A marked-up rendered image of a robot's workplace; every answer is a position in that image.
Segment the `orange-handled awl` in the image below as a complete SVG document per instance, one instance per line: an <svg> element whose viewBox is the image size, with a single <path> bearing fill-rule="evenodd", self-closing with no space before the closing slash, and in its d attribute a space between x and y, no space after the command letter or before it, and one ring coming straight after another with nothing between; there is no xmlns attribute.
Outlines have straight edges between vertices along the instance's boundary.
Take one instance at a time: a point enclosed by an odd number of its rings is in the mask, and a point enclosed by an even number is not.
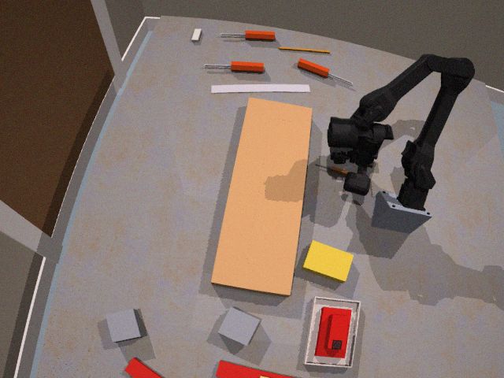
<svg viewBox="0 0 504 378"><path fill-rule="evenodd" d="M274 40L275 39L275 32L274 31L246 31L246 34L220 33L220 35L242 35L242 36L245 36L245 39L260 39L260 40Z"/></svg>
<svg viewBox="0 0 504 378"><path fill-rule="evenodd" d="M204 64L204 66L222 66L222 67L232 67L232 71L248 71L248 72L263 72L264 63L261 62L239 62L232 61L232 65L209 65Z"/></svg>
<svg viewBox="0 0 504 378"><path fill-rule="evenodd" d="M329 69L325 68L325 67L322 67L322 66L319 66L319 65L316 65L312 62L309 62L307 60L304 60L304 59L299 59L299 62L298 62L298 68L301 68L301 69L305 69L305 70L308 70L308 71L311 71L311 72L314 72L318 75L321 75L321 76L324 76L324 77L327 77L328 75L330 76L334 76L330 73L328 73ZM343 78L340 78L338 76L334 76L338 79L341 79L341 80L344 80ZM348 83L351 83L350 81L348 80L344 80Z"/></svg>

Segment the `white flat strip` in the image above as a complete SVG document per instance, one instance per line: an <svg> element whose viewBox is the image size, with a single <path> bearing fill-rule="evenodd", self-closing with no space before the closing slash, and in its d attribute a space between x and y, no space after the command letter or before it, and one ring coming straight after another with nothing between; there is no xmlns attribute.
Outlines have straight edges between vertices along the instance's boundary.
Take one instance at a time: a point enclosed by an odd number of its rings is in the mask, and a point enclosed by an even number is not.
<svg viewBox="0 0 504 378"><path fill-rule="evenodd" d="M247 93L247 92L310 92L307 84L240 84L214 85L211 93Z"/></svg>

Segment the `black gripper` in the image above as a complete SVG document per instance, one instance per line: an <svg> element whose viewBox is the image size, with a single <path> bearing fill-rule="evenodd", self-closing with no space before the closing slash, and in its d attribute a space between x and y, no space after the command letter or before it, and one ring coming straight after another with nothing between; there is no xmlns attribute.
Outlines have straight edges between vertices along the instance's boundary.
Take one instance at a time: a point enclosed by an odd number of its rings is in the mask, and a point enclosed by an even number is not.
<svg viewBox="0 0 504 378"><path fill-rule="evenodd" d="M367 154L357 145L354 152L356 153L355 164L358 165L358 173L347 172L343 188L345 191L366 196L370 188L370 178L366 176L367 168L372 169L373 161L377 159L379 151Z"/></svg>

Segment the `yellow rectangular block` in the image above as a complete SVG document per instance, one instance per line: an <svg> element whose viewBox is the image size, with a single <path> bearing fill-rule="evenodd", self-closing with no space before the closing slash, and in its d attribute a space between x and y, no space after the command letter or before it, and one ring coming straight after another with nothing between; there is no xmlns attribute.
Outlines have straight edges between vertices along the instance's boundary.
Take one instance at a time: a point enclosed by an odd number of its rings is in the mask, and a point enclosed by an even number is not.
<svg viewBox="0 0 504 378"><path fill-rule="evenodd" d="M352 259L353 254L313 240L302 270L343 284L347 280Z"/></svg>

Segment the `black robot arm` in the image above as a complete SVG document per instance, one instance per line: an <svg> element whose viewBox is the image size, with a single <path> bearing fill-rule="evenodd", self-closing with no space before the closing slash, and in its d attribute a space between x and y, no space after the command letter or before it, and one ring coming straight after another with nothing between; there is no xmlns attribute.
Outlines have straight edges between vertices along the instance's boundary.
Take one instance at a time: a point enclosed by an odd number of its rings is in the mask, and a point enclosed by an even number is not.
<svg viewBox="0 0 504 378"><path fill-rule="evenodd" d="M330 117L328 147L335 164L355 163L355 146L367 154L377 152L384 139L394 140L391 126L378 124L394 110L399 99L432 72L441 72L441 87L415 141L406 143L402 154L405 178L397 199L409 209L426 211L428 190L435 186L431 168L435 144L450 115L457 96L474 77L473 63L465 57L440 57L423 54L388 85L363 96L350 119Z"/></svg>

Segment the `orange rectangular floor panel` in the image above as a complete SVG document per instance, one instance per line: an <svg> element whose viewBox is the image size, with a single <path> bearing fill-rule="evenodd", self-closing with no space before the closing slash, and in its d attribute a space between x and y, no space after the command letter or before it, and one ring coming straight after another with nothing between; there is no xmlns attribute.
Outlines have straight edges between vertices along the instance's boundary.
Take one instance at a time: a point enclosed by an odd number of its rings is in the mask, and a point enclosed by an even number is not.
<svg viewBox="0 0 504 378"><path fill-rule="evenodd" d="M290 296L312 109L249 97L213 286Z"/></svg>

